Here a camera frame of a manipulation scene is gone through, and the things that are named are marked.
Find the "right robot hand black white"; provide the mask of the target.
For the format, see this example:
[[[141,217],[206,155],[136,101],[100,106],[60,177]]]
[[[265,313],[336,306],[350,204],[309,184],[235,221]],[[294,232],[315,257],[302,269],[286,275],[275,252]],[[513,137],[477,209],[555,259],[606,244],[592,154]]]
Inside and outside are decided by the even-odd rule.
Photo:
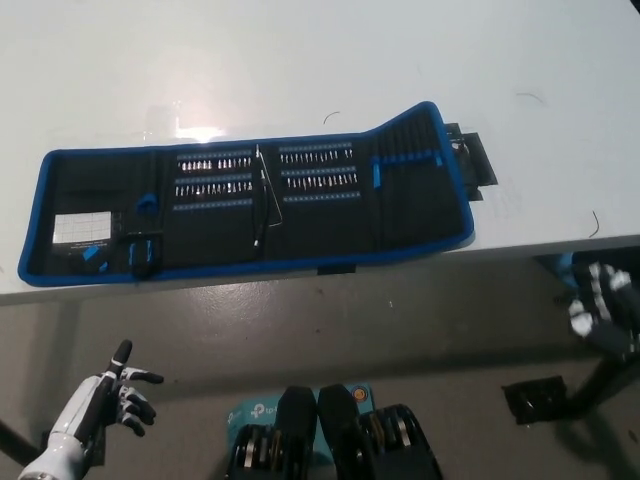
[[[574,267],[577,288],[568,307],[573,333],[620,360],[639,354],[639,289],[631,275],[599,262]]]

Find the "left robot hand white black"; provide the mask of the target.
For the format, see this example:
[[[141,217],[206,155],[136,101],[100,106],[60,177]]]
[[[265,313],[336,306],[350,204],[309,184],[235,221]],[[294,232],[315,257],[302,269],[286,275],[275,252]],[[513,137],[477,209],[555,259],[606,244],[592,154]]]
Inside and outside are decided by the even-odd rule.
[[[56,441],[70,440],[86,451],[97,443],[107,427],[116,424],[130,429],[138,437],[145,435],[145,428],[155,422],[156,411],[130,383],[159,385],[164,377],[129,366],[131,351],[132,342],[122,341],[106,369],[81,382],[50,430],[49,448]]]

